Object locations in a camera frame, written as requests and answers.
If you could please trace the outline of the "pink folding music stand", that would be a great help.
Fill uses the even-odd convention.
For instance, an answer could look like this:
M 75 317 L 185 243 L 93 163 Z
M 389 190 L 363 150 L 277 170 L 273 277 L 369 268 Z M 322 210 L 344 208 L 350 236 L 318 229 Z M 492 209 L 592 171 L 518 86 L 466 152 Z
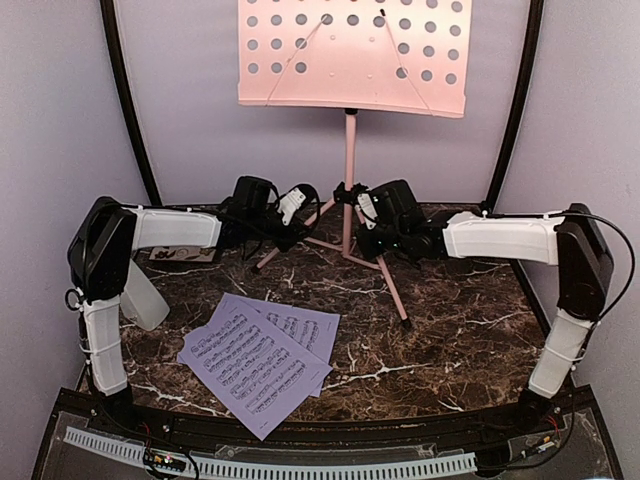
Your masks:
M 355 185 L 357 114 L 459 119 L 469 1 L 239 1 L 238 102 L 345 114 L 344 188 Z

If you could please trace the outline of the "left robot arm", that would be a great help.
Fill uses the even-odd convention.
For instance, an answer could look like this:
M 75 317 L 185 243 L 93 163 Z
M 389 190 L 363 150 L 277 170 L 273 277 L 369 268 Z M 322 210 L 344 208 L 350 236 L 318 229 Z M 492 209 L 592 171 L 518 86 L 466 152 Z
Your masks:
M 83 348 L 97 390 L 110 397 L 128 388 L 120 320 L 152 331 L 170 312 L 136 265 L 136 251 L 194 247 L 219 253 L 250 241 L 270 241 L 286 252 L 314 229 L 298 218 L 298 212 L 319 203 L 309 184 L 279 194 L 270 181 L 253 176 L 240 177 L 233 194 L 216 210 L 130 206 L 108 196 L 98 198 L 67 251 L 72 292 L 78 300 L 73 307 L 84 322 Z

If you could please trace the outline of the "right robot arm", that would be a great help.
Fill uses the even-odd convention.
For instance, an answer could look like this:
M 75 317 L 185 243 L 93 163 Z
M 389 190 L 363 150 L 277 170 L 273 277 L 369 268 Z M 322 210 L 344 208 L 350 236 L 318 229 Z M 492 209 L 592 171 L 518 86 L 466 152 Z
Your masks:
M 534 432 L 549 416 L 545 399 L 558 393 L 582 360 L 593 331 L 613 307 L 607 296 L 614 260 L 598 227 L 603 218 L 581 203 L 549 213 L 462 211 L 428 218 L 404 180 L 374 189 L 358 185 L 350 202 L 364 219 L 356 239 L 366 259 L 393 251 L 412 263 L 482 257 L 557 267 L 557 313 L 528 381 L 527 390 L 533 395 L 510 413 L 517 432 Z

